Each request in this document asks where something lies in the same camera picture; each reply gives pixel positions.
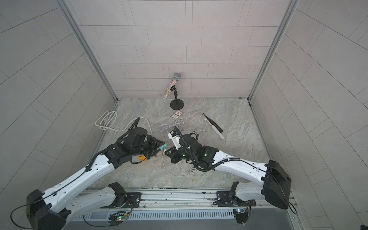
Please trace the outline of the teal charger adapter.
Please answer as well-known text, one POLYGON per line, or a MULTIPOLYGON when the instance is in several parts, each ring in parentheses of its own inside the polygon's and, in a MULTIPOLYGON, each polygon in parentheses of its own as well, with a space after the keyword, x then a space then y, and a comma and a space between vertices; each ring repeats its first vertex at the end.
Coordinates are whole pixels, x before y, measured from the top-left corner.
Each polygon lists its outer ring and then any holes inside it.
POLYGON ((160 150, 165 150, 166 148, 167 148, 167 144, 164 144, 164 145, 159 147, 160 150))

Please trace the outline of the orange power strip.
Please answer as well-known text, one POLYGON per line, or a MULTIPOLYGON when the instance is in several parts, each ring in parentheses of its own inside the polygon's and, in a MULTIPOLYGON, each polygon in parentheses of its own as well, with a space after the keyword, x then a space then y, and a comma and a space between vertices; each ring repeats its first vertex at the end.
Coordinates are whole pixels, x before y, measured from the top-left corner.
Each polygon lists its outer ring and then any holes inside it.
POLYGON ((140 161, 147 161, 147 158, 144 155, 139 155, 138 158, 140 161))

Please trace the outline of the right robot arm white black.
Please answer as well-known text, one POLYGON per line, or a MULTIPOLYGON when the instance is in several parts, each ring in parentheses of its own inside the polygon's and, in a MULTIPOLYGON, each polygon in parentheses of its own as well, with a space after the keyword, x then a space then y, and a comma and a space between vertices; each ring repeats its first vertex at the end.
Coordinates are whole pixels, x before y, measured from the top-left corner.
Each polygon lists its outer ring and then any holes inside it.
POLYGON ((183 134, 179 128, 168 133, 174 146, 160 150, 172 163, 186 160, 200 172, 221 171, 231 173, 248 180, 248 183, 234 182, 229 191, 219 192, 213 204, 219 207, 246 207, 250 212, 256 200, 265 200, 279 209, 290 209, 297 214, 290 203, 291 178, 281 165, 273 160, 268 163, 256 163, 231 156, 215 147, 203 146, 197 139, 198 134, 183 134))

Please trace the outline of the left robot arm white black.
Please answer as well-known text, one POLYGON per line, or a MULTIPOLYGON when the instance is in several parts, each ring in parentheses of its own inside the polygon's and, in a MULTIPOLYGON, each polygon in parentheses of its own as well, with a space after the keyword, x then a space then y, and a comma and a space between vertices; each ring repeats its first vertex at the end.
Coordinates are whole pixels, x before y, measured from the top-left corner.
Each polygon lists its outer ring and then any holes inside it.
POLYGON ((87 187, 122 164, 132 162, 133 156, 150 159, 162 150, 165 142, 138 127, 139 118, 117 141, 96 153, 78 172, 44 192, 34 190, 26 198, 26 216, 32 230, 61 230, 79 216, 108 206, 123 206, 126 192, 119 183, 89 195, 80 196, 87 187))

